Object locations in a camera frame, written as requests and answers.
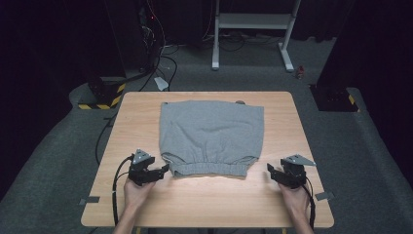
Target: hand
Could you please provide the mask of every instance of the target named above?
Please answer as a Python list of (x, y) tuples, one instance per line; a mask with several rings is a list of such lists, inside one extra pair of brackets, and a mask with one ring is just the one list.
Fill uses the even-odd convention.
[(153, 186), (155, 186), (155, 182), (150, 182), (144, 184), (143, 186), (138, 186), (132, 180), (127, 178), (124, 186), (125, 208), (113, 233), (131, 233), (137, 213), (139, 212), (139, 209), (142, 207), (143, 203), (146, 201), (146, 198), (148, 197), (149, 192), (151, 191)]
[(309, 220), (307, 219), (307, 208), (310, 198), (303, 187), (291, 189), (279, 183), (280, 190), (288, 213), (294, 223), (294, 227), (299, 234), (314, 233)]
[(150, 182), (138, 186), (132, 180), (127, 178), (124, 186), (125, 193), (125, 210), (138, 210), (143, 203), (146, 201), (146, 198), (149, 195), (152, 187), (155, 186), (156, 182)]

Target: yellow and black tape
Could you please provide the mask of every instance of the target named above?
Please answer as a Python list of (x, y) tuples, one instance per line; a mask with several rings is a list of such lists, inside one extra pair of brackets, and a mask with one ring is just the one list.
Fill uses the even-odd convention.
[(350, 104), (352, 105), (352, 107), (354, 107), (354, 108), (356, 108), (357, 109), (357, 112), (360, 112), (360, 109), (357, 107), (357, 105), (356, 105), (356, 100), (355, 100), (355, 98), (352, 96), (352, 95), (350, 95), (349, 94), (349, 101), (350, 101)]
[(106, 103), (78, 103), (80, 109), (111, 109), (115, 108), (116, 105), (121, 100), (122, 92), (125, 89), (126, 84), (122, 84), (117, 89), (116, 93), (113, 95), (113, 98)]

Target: table top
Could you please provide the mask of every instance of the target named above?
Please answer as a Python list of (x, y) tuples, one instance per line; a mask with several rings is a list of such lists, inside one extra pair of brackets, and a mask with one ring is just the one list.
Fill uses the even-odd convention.
[[(170, 172), (159, 180), (142, 207), (140, 227), (291, 227), (282, 194), (270, 178), (267, 163), (281, 169), (280, 159), (300, 154), (314, 161), (293, 98), (287, 92), (145, 92), (126, 93), (91, 190), (98, 203), (88, 203), (85, 226), (114, 226), (112, 183), (120, 163), (140, 148), (156, 158), (149, 170), (166, 162), (160, 156), (159, 120), (162, 102), (183, 100), (242, 100), (264, 106), (262, 153), (246, 177), (189, 175)], [(126, 163), (121, 172), (127, 172)], [(323, 192), (316, 167), (306, 167), (314, 193)], [(118, 180), (118, 213), (124, 208), (123, 185)], [(316, 202), (315, 227), (331, 227), (334, 219), (326, 200)]]

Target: white stand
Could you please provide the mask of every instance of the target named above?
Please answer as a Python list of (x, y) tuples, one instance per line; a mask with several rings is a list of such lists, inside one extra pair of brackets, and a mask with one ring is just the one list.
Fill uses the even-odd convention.
[(301, 0), (295, 0), (291, 14), (220, 14), (219, 1), (216, 0), (215, 9), (215, 28), (212, 51), (212, 70), (219, 69), (219, 28), (258, 28), (258, 29), (284, 29), (286, 30), (284, 41), (279, 43), (285, 69), (288, 72), (294, 71), (291, 59), (289, 58), (286, 47), (288, 45), (291, 31), (297, 18), (298, 8)]

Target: folded shirt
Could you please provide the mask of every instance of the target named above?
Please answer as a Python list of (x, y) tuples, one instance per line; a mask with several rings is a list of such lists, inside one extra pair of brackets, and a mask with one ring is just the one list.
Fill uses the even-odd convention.
[(160, 150), (174, 176), (246, 176), (263, 137), (262, 106), (187, 100), (161, 107)]

